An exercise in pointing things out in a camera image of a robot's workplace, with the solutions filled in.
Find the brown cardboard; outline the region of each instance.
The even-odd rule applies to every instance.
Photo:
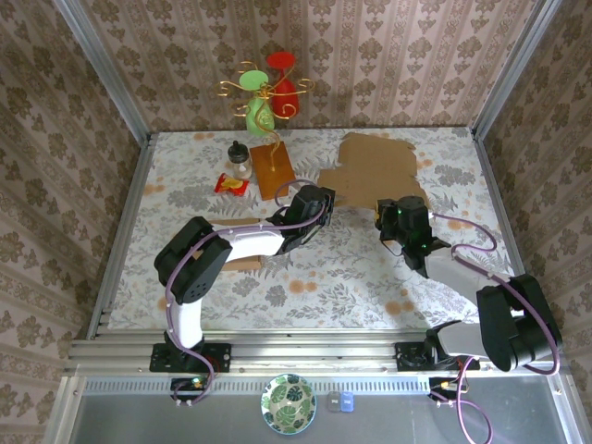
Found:
[[[259,219],[246,218],[246,219],[227,219],[227,220],[209,220],[212,225],[224,225],[226,227],[238,227],[241,225],[251,225],[259,222]],[[193,257],[197,259],[200,257],[201,252],[196,252]],[[261,256],[242,257],[234,261],[226,262],[222,266],[222,271],[246,271],[246,270],[259,270],[263,266]]]
[[[341,166],[323,169],[318,184],[335,190],[336,205],[376,208],[379,199],[420,196],[426,193],[415,179],[415,147],[406,141],[350,132],[339,147]]]

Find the glass jar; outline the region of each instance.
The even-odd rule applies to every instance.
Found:
[[[228,148],[228,158],[232,163],[232,176],[234,179],[246,180],[253,173],[253,165],[249,156],[249,149],[242,143],[234,141]]]

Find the gold wire decoration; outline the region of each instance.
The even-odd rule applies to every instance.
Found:
[[[239,63],[239,67],[237,69],[237,72],[239,74],[244,74],[245,72],[250,71],[252,69],[257,69],[257,65],[250,60],[244,60]],[[286,71],[286,73],[281,77],[281,79],[279,79],[274,85],[264,83],[261,85],[261,87],[258,90],[254,90],[254,91],[247,90],[246,88],[243,88],[242,86],[240,86],[238,83],[235,83],[230,80],[222,80],[222,81],[218,82],[214,87],[214,91],[215,91],[216,95],[218,95],[220,97],[228,97],[228,95],[230,94],[230,87],[234,87],[234,88],[237,88],[242,91],[250,91],[251,93],[253,93],[253,96],[248,99],[236,100],[230,104],[230,111],[232,111],[232,115],[234,117],[247,117],[247,115],[249,114],[249,112],[251,110],[250,107],[248,106],[248,103],[253,98],[254,99],[262,99],[264,101],[264,103],[261,106],[259,106],[259,109],[257,109],[257,112],[255,113],[253,120],[259,130],[268,133],[275,140],[274,147],[271,150],[271,154],[270,154],[270,156],[271,156],[270,163],[271,163],[271,170],[272,171],[276,170],[276,164],[274,162],[274,153],[279,148],[279,144],[281,143],[281,139],[279,137],[279,134],[277,134],[274,130],[265,127],[265,125],[269,125],[270,122],[265,121],[265,119],[268,118],[268,115],[266,113],[262,115],[261,111],[265,108],[266,105],[269,105],[268,102],[274,95],[285,96],[285,95],[304,94],[304,93],[309,93],[315,87],[314,81],[312,81],[310,79],[302,78],[296,82],[295,86],[296,86],[296,88],[298,88],[297,91],[295,91],[295,92],[276,92],[276,88],[278,87],[278,85],[282,81],[284,81],[289,76],[289,74],[292,73],[293,70],[294,70],[294,66],[292,66],[288,71]],[[291,109],[292,112],[289,116],[277,115],[276,113],[274,113],[273,108],[271,106],[269,106],[269,109],[271,110],[271,113],[274,117],[280,118],[282,120],[290,120],[291,118],[296,116],[296,106],[294,106],[292,104],[284,104],[282,106],[282,113],[283,114],[286,114],[286,111]]]

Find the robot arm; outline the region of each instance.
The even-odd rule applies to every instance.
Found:
[[[334,200],[334,191],[306,185],[294,196],[290,207],[279,209],[267,219],[271,225],[225,227],[219,235],[208,240],[181,268],[171,288],[175,296],[170,307],[171,322],[180,345],[193,349],[202,343],[202,297],[210,290],[226,262],[256,255],[283,254],[305,244],[321,227],[329,225]],[[305,224],[315,217],[314,223]],[[167,285],[173,270],[189,249],[214,231],[215,228],[203,217],[194,217],[181,229],[154,260],[163,286]]]
[[[551,332],[558,348],[561,334],[537,280],[475,271],[480,266],[462,257],[455,260],[450,245],[434,237],[427,208],[420,197],[378,201],[376,228],[382,241],[397,241],[405,263],[424,278],[441,282],[477,306],[479,324],[452,321],[427,331],[425,356],[437,364],[451,356],[487,357],[500,370],[510,371],[550,354],[549,343],[532,314],[501,282],[509,284],[532,305]]]

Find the decorative plate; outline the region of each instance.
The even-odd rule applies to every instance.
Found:
[[[261,413],[265,422],[278,433],[295,435],[315,419],[316,395],[303,377],[279,375],[265,386]]]

